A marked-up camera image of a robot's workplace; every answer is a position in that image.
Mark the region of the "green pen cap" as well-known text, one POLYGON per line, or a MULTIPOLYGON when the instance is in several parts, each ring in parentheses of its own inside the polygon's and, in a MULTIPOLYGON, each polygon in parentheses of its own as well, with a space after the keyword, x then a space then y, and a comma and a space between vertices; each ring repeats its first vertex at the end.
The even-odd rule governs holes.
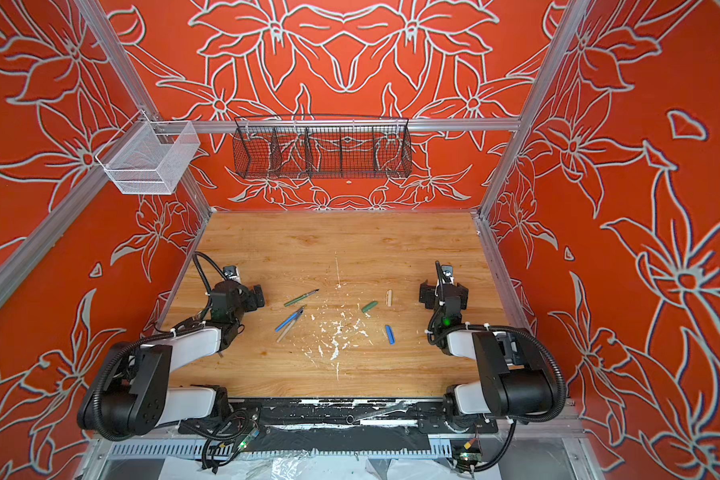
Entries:
POLYGON ((367 312, 369 312, 371 309, 375 308, 377 305, 378 305, 378 302, 377 302, 377 301, 371 301, 371 302, 369 302, 368 304, 364 305, 364 306, 361 308, 361 312, 362 312, 362 313, 367 313, 367 312))

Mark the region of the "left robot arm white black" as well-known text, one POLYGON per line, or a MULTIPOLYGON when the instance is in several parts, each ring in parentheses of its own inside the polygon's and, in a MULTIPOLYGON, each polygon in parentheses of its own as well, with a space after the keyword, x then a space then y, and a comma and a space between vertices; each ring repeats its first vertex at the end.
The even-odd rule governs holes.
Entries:
POLYGON ((174 388, 171 374, 226 350, 244 330, 243 317, 265 306, 262 287, 224 280, 208 294, 207 310, 170 330, 108 350, 77 413, 77 425, 110 441, 124 441, 175 425, 181 434, 230 440, 246 427, 219 385, 174 388))

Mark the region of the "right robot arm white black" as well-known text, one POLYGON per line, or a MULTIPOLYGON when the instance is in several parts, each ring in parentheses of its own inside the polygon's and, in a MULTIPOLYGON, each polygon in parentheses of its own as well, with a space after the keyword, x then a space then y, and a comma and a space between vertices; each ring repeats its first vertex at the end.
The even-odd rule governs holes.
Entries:
POLYGON ((428 343, 477 367, 477 381, 446 390, 448 414, 541 423, 562 412, 567 387, 561 368, 528 330, 466 321, 468 289, 448 279, 422 283, 419 302, 432 312, 428 343))

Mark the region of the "green pen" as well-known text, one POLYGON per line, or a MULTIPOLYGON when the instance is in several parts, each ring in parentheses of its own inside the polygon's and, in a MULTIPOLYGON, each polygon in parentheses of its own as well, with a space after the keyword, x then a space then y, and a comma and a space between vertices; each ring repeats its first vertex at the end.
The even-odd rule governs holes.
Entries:
POLYGON ((295 297, 295 298, 293 298, 293 299, 285 302, 285 303, 283 304, 283 306, 284 306, 284 307, 289 307, 289 306, 295 305, 295 304, 297 304, 297 303, 299 303, 299 302, 301 302, 301 301, 309 298, 310 296, 312 296, 312 295, 314 295, 314 294, 316 294, 316 293, 318 293, 318 292, 319 292, 319 289, 314 289, 314 290, 305 292, 305 293, 299 295, 298 297, 295 297))

